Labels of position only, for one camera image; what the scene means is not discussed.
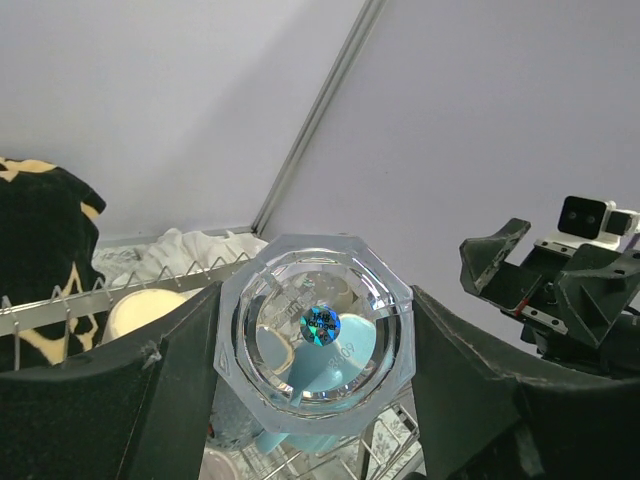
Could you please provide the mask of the light blue mug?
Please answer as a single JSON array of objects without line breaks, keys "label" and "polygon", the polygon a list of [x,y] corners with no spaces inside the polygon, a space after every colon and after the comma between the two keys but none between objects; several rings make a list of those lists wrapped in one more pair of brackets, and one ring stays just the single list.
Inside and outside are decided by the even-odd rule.
[{"label": "light blue mug", "polygon": [[294,407],[335,402],[379,365],[376,325],[352,313],[314,307],[281,327],[263,321],[256,336],[262,359],[287,385]]}]

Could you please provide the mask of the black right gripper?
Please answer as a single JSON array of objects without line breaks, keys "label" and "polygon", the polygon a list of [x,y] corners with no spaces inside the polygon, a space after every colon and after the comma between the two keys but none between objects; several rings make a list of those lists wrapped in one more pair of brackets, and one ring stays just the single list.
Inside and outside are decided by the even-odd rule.
[{"label": "black right gripper", "polygon": [[520,322],[543,359],[610,378],[639,373],[639,252],[591,244],[572,256],[535,247],[506,261],[531,223],[510,219],[496,233],[459,246],[463,290]]}]

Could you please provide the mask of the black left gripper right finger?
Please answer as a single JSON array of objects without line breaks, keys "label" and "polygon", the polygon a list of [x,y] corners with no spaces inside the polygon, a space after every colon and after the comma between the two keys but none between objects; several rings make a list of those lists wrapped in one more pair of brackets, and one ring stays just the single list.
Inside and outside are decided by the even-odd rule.
[{"label": "black left gripper right finger", "polygon": [[638,380],[542,360],[413,293],[427,478],[638,478]]}]

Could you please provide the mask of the grey textured coffee mug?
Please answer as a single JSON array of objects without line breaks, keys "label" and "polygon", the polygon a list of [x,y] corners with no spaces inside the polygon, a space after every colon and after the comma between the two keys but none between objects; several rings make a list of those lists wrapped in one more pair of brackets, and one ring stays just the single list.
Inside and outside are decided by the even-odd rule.
[{"label": "grey textured coffee mug", "polygon": [[237,451],[249,446],[263,427],[223,378],[217,380],[206,446]]}]

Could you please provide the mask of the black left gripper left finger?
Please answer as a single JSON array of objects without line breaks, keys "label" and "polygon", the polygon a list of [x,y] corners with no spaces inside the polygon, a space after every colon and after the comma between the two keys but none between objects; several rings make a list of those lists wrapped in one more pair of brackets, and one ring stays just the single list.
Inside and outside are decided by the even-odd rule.
[{"label": "black left gripper left finger", "polygon": [[221,285],[59,365],[1,375],[4,479],[196,479]]}]

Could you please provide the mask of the white crumpled cloth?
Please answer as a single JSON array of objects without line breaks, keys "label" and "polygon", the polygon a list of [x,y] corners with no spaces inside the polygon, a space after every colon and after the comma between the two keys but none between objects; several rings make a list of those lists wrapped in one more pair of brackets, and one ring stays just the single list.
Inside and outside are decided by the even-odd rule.
[{"label": "white crumpled cloth", "polygon": [[266,245],[252,233],[228,231],[212,236],[172,228],[150,244],[100,248],[94,253],[93,267],[105,276],[106,285],[123,286],[220,268],[253,258]]}]

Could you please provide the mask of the black floral plush blanket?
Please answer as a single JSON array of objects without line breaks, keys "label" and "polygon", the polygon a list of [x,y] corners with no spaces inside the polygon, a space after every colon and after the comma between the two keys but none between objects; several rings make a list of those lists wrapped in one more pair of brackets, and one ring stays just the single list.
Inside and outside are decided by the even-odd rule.
[{"label": "black floral plush blanket", "polygon": [[[1,295],[12,305],[91,290],[96,218],[105,201],[85,181],[41,160],[1,161]],[[96,347],[107,315],[90,314],[1,339],[1,368],[54,365]]]}]

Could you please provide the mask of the right aluminium frame post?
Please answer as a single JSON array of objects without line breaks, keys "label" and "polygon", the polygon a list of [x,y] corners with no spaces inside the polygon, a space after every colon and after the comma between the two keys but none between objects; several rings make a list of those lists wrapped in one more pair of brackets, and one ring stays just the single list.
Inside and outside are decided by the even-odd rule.
[{"label": "right aluminium frame post", "polygon": [[268,195],[251,224],[251,232],[254,235],[261,237],[264,233],[335,94],[347,77],[386,4],[385,0],[367,0],[362,4]]}]

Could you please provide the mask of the pink mug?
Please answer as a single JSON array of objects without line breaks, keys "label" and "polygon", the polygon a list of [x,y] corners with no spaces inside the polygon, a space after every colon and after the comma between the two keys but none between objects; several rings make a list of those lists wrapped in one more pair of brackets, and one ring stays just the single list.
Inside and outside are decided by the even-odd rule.
[{"label": "pink mug", "polygon": [[206,448],[203,453],[199,480],[240,480],[236,463],[224,452]]}]

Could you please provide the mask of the stainless steel dish rack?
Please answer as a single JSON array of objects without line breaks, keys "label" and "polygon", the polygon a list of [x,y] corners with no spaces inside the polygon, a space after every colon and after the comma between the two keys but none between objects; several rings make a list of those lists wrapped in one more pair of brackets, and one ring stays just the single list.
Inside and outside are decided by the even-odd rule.
[{"label": "stainless steel dish rack", "polygon": [[106,313],[103,343],[1,376],[5,479],[195,479],[244,420],[263,449],[362,432],[416,370],[411,289],[360,238],[288,234],[253,257],[4,305],[1,332]]}]

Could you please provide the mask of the clear faceted glass cup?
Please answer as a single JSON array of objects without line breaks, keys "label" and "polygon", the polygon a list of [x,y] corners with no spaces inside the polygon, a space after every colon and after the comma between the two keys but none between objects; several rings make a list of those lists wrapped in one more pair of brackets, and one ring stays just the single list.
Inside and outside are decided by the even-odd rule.
[{"label": "clear faceted glass cup", "polygon": [[412,290],[357,236],[279,236],[222,284],[214,366],[270,433],[358,433],[415,374]]}]

